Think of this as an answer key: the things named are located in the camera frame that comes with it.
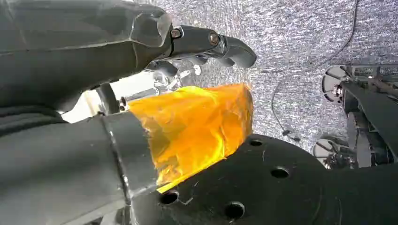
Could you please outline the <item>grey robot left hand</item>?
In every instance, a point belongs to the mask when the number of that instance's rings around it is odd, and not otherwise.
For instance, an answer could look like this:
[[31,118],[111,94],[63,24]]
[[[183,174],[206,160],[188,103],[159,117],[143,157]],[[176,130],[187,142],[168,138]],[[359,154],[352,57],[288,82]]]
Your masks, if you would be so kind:
[[257,56],[213,30],[174,28],[153,5],[1,1],[1,224],[83,225],[153,192],[158,171],[134,114],[68,123],[60,112],[84,91],[183,58],[249,68]]

